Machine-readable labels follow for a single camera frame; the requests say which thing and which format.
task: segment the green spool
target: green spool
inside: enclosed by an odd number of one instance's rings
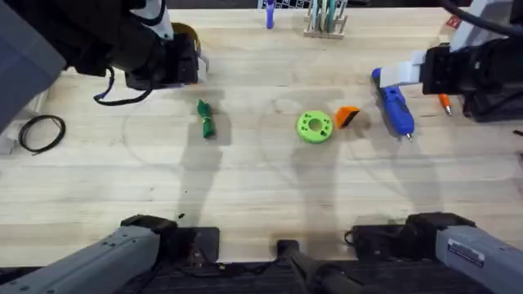
[[[297,120],[296,131],[309,143],[322,143],[333,134],[333,120],[321,111],[307,111]]]

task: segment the blue tool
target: blue tool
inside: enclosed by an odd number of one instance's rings
[[[276,0],[267,0],[266,11],[267,21],[266,25],[268,29],[272,29],[275,26],[275,2]]]
[[[381,72],[382,69],[373,70],[372,78],[379,95],[382,97],[383,109],[388,120],[398,134],[407,136],[409,140],[412,140],[414,118],[405,103],[405,97],[401,94],[398,86],[384,87],[383,89],[379,87]]]

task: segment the green toy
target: green toy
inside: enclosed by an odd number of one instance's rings
[[[212,121],[212,108],[209,103],[201,100],[198,101],[198,114],[202,118],[203,124],[203,138],[208,139],[216,133],[214,129],[214,122]]]
[[[333,121],[321,111],[307,111],[297,120],[297,134],[309,143],[322,143],[333,134]]]

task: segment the orange pen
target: orange pen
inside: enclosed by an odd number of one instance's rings
[[[443,107],[445,112],[448,115],[452,115],[449,96],[447,94],[438,94],[438,98],[440,98],[441,107]]]

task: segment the sticker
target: sticker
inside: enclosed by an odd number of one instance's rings
[[[481,268],[485,263],[485,254],[451,238],[449,239],[447,250]]]

